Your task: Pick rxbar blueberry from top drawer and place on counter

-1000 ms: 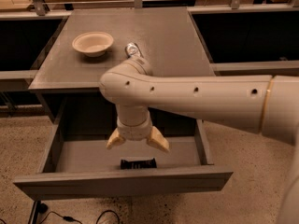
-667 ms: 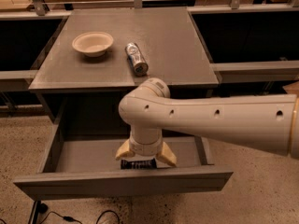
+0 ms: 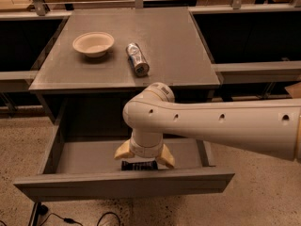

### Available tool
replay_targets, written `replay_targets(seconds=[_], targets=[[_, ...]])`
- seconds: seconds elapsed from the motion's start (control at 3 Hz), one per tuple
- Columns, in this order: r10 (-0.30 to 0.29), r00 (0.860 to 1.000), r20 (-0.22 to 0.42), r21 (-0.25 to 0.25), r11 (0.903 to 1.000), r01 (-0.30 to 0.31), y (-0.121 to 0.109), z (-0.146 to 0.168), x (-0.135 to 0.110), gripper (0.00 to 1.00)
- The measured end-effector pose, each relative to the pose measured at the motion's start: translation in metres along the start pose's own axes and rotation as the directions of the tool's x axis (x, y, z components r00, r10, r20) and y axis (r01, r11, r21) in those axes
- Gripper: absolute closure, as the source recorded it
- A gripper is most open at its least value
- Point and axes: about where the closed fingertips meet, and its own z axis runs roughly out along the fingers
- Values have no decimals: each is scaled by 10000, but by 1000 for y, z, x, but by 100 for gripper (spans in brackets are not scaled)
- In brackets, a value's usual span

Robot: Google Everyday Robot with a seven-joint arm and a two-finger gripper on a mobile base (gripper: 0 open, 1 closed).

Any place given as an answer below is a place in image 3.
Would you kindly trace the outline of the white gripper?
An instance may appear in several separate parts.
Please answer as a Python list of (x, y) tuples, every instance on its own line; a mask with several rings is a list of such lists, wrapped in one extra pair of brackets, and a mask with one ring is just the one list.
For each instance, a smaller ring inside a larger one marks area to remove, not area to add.
[(163, 145), (161, 133), (151, 133), (140, 129), (134, 129), (129, 140), (123, 142), (115, 151), (116, 160), (133, 158), (135, 155), (142, 158), (153, 158), (157, 163), (169, 169), (175, 167), (175, 158), (166, 144)]

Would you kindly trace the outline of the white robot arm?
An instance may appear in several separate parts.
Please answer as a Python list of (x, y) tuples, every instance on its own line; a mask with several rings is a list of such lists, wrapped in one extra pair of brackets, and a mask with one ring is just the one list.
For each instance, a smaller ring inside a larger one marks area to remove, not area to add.
[(117, 148), (116, 159), (153, 158), (174, 168), (164, 134), (286, 160), (301, 159), (300, 99), (177, 104), (171, 88), (156, 82), (132, 98), (122, 116), (133, 132)]

